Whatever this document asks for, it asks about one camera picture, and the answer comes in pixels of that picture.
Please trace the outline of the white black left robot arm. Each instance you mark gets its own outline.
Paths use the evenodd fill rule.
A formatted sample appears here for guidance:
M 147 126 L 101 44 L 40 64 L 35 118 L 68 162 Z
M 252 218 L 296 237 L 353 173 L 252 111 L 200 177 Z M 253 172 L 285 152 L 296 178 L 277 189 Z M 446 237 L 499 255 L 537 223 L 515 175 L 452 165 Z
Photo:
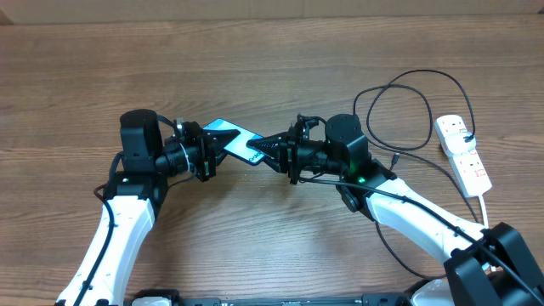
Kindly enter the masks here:
M 95 195 L 102 216 L 74 277 L 58 305 L 121 305 L 142 243 L 154 226 L 168 180 L 188 173 L 202 182 L 216 174 L 224 148 L 237 129 L 207 130 L 197 122 L 176 123 L 153 110 L 138 109 L 120 118 L 122 151 Z

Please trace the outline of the blue Galaxy smartphone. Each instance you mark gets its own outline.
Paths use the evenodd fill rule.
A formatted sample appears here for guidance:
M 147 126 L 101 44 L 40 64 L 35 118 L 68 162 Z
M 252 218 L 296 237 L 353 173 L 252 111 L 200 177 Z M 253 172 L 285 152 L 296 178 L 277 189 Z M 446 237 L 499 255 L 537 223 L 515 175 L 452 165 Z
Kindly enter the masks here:
M 261 139 L 262 136 L 251 132 L 243 127 L 240 127 L 232 122 L 228 122 L 223 118 L 218 118 L 213 122 L 208 123 L 205 127 L 206 130 L 230 130 L 235 129 L 240 132 L 240 134 L 232 140 L 224 149 L 232 156 L 238 158 L 239 160 L 251 165 L 258 165 L 264 158 L 263 154 L 259 150 L 254 150 L 247 146 L 249 140 Z

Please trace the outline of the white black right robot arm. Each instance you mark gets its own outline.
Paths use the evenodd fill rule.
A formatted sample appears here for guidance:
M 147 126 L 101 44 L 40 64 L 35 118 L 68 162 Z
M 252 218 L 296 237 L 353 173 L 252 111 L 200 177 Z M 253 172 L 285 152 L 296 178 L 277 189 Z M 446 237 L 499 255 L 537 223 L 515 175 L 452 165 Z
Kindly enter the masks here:
M 372 158 L 356 115 L 339 114 L 325 124 L 325 138 L 310 139 L 318 124 L 298 116 L 284 133 L 248 141 L 267 164 L 292 184 L 303 171 L 336 176 L 344 204 L 387 225 L 444 266 L 445 280 L 430 280 L 404 295 L 409 305 L 541 305 L 543 273 L 519 232 L 500 223 L 492 229 L 460 218 L 426 200 Z

